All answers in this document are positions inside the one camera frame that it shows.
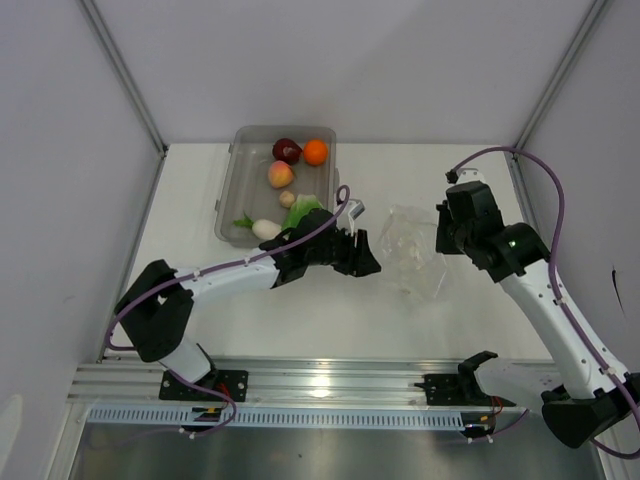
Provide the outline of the clear zip top bag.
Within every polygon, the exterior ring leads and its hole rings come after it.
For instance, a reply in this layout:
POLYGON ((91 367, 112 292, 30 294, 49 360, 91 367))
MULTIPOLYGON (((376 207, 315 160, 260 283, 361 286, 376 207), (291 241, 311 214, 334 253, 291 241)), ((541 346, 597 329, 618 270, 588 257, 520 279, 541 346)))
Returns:
POLYGON ((412 299, 435 300, 448 272, 444 256, 436 251, 436 236, 430 212, 392 205, 376 246, 385 282, 412 299))

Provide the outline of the green lettuce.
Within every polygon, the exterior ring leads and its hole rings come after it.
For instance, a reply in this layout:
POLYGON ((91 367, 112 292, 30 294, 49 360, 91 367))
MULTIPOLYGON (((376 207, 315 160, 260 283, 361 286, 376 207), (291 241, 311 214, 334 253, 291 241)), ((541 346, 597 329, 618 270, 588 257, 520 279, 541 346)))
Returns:
POLYGON ((302 218, 309 214, 312 210, 323 208, 324 205, 318 200, 315 195, 299 194, 296 197, 294 203, 289 208, 289 212, 281 225, 281 229, 287 230, 290 228, 296 228, 301 222, 302 218))

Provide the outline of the white radish green leaves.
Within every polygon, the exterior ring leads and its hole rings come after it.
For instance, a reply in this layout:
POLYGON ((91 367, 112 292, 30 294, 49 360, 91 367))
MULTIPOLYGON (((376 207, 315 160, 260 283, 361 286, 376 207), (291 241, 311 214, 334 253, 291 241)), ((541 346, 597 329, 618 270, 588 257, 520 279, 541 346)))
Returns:
POLYGON ((282 232, 279 224, 267 219, 252 220, 247 215, 244 215, 242 219, 234 220, 232 224, 236 227, 249 229, 260 240, 273 240, 282 232))

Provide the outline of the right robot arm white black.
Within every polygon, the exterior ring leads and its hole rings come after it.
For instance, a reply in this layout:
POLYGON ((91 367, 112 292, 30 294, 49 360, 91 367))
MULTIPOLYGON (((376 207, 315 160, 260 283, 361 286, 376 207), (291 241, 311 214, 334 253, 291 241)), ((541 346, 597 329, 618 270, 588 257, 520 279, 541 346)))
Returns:
POLYGON ((521 309, 557 368, 545 376, 484 351, 458 366, 468 403, 500 397, 540 415, 565 446, 579 448, 639 408, 639 376, 599 340, 570 295, 549 276, 551 253, 526 223, 507 225, 490 187, 454 185, 436 207, 436 250, 465 255, 521 309))

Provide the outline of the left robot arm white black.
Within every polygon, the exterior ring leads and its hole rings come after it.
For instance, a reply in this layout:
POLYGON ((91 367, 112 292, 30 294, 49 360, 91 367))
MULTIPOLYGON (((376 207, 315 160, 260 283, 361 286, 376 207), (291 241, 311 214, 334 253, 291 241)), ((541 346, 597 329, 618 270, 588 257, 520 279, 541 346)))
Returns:
POLYGON ((313 209, 242 259, 191 271, 164 260, 148 264, 116 305, 115 320, 141 360, 162 365, 192 398, 204 400, 217 376, 205 350, 186 336, 193 314, 222 297, 296 281, 311 266, 355 278, 381 271, 366 231, 340 228, 329 211, 313 209))

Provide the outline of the small beige mushroom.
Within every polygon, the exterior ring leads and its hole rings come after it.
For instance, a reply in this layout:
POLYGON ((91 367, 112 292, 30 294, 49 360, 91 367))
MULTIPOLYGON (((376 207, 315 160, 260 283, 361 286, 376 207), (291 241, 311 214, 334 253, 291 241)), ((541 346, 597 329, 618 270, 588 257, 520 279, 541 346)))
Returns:
POLYGON ((283 208, 290 209, 296 201, 296 196, 290 191, 283 191, 279 196, 279 203, 283 208))

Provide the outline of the peach fruit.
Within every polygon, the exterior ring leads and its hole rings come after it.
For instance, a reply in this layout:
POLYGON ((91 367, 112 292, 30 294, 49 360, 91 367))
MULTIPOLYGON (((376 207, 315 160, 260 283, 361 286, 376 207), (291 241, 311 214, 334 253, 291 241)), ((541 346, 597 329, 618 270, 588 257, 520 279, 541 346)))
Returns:
POLYGON ((274 189, 287 187, 295 178, 295 174, 290 165, 280 160, 270 165, 267 176, 269 184, 274 189))

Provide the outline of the dark red apple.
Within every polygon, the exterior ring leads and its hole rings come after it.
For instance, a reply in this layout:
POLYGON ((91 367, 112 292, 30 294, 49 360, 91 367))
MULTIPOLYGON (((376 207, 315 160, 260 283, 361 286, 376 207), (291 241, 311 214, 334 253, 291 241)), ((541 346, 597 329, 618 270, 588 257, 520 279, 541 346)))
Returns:
POLYGON ((295 165, 302 156, 303 149, 295 141, 289 138, 278 139, 272 146, 272 155, 275 160, 288 165, 295 165))

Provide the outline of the clear grey plastic bin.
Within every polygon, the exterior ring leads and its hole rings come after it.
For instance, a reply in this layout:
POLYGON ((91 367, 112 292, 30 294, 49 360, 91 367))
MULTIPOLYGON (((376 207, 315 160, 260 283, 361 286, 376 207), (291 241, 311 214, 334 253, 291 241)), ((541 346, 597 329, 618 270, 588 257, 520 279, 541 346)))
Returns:
POLYGON ((336 134, 328 127, 252 125, 239 129, 229 149, 230 160, 216 203, 214 232, 233 247, 251 248, 259 239, 248 226, 250 220, 285 221, 288 205, 300 195, 313 195, 331 207, 338 187, 336 134), (326 160, 317 166, 303 156, 285 173, 283 161, 273 152, 284 140, 303 148, 312 140, 327 147, 326 160))

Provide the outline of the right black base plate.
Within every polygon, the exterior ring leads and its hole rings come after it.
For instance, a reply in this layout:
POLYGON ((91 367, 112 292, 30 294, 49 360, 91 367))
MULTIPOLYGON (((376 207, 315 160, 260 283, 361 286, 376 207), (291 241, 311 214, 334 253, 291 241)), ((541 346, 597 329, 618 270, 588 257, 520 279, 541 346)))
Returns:
POLYGON ((424 392, 429 406, 515 406, 515 403, 502 397, 498 397, 498 401, 491 399, 480 390, 473 378, 460 374, 425 374, 413 386, 424 392))

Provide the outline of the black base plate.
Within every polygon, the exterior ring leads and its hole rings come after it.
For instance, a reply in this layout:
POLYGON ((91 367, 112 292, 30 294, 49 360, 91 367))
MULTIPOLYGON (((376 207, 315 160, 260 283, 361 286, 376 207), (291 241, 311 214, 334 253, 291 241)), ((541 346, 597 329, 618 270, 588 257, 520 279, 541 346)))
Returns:
MULTIPOLYGON (((197 385, 224 394, 234 402, 244 402, 248 380, 249 373, 246 370, 214 370, 199 380, 197 385)), ((215 395, 184 385, 168 371, 163 374, 158 398, 165 401, 221 401, 215 395)))
POLYGON ((498 401, 491 399, 480 390, 473 378, 460 374, 425 374, 413 386, 424 392, 429 406, 515 406, 515 403, 502 397, 498 397, 498 401))

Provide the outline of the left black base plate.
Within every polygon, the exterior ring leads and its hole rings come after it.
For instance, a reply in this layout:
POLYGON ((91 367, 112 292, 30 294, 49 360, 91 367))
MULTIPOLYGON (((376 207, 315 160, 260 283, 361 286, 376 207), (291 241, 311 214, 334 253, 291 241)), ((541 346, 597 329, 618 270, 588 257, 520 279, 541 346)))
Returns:
MULTIPOLYGON (((197 385, 224 394, 234 402, 244 402, 248 380, 249 373, 246 370, 214 370, 199 380, 197 385)), ((165 401, 221 401, 215 395, 184 385, 168 371, 163 374, 158 398, 165 401)))

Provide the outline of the aluminium rail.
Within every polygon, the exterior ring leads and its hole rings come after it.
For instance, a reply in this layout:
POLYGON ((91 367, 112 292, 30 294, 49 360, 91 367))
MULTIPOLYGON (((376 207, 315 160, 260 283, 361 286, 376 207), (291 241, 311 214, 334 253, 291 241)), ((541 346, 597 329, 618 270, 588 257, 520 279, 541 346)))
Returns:
MULTIPOLYGON (((218 357, 221 370, 249 374, 246 406, 405 408, 425 402, 426 374, 453 374, 456 360, 349 360, 218 357)), ((163 369, 131 355, 77 367, 67 401, 158 404, 163 369)))

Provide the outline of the right aluminium frame post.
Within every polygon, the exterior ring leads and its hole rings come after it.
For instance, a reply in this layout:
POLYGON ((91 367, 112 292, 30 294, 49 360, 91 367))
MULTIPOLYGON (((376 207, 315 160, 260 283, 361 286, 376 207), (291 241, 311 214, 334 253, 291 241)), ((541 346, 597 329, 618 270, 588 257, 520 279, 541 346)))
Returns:
POLYGON ((589 2, 586 13, 563 50, 513 144, 516 149, 524 149, 533 138, 613 4, 611 0, 589 2))

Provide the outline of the left aluminium frame post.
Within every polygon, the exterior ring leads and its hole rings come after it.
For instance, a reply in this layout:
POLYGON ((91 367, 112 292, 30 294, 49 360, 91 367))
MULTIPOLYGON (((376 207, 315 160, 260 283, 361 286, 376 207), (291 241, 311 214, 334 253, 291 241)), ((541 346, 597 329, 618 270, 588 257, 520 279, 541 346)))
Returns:
POLYGON ((102 50, 110 68, 120 84, 125 98, 136 115, 143 131, 149 138, 158 155, 163 158, 168 146, 156 125, 147 102, 135 81, 129 66, 113 36, 98 4, 93 0, 76 2, 88 24, 92 35, 102 50))

